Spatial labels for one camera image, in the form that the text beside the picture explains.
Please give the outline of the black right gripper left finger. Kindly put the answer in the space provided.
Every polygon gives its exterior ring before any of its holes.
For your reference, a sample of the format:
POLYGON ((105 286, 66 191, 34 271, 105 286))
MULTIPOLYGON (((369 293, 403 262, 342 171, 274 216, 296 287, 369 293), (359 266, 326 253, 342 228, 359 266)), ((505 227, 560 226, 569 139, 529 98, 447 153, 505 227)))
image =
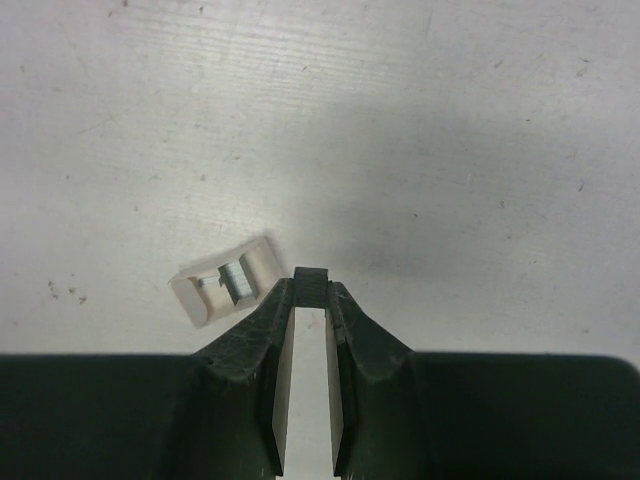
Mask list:
POLYGON ((5 479, 272 479, 282 474, 294 286, 187 355, 1 358, 5 479))

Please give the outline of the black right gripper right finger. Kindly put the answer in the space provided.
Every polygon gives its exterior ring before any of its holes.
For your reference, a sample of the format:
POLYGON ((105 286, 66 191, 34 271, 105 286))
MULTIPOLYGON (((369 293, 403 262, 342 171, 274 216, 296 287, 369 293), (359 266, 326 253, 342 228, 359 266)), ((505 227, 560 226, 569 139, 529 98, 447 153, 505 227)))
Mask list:
POLYGON ((343 479, 635 479, 639 373, 606 356, 415 351, 327 289, 343 479))

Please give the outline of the staple box tray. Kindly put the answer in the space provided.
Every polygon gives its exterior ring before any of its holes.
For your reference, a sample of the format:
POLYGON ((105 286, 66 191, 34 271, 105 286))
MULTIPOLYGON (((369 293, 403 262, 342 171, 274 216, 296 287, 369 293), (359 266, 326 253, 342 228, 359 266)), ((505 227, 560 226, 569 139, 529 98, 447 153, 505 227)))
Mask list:
POLYGON ((189 264, 169 286, 191 324, 200 329, 256 307, 282 277, 274 249, 260 236, 189 264))

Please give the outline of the small staple strip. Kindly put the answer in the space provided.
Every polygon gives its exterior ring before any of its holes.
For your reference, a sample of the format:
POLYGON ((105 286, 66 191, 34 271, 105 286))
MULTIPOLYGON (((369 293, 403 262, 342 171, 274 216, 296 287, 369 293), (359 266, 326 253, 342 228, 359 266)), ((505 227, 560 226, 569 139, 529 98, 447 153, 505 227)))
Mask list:
POLYGON ((241 257, 219 268, 220 285, 224 286, 234 305, 257 299, 259 287, 246 259, 241 257))

